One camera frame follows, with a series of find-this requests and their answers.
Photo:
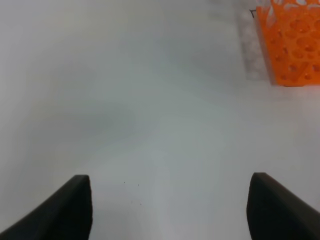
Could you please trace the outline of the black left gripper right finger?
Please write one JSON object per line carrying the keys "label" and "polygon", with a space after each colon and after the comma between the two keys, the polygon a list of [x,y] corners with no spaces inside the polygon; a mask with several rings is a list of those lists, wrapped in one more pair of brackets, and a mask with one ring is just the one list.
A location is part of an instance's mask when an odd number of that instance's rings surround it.
{"label": "black left gripper right finger", "polygon": [[251,177],[246,217],[253,240],[320,238],[320,213],[265,172]]}

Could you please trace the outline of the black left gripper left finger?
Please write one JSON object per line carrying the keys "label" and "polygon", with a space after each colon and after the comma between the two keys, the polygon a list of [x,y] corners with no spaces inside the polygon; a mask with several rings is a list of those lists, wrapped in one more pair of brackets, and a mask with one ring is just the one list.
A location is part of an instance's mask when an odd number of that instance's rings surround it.
{"label": "black left gripper left finger", "polygon": [[2,240],[88,240],[93,225],[90,177],[75,175],[21,220]]}

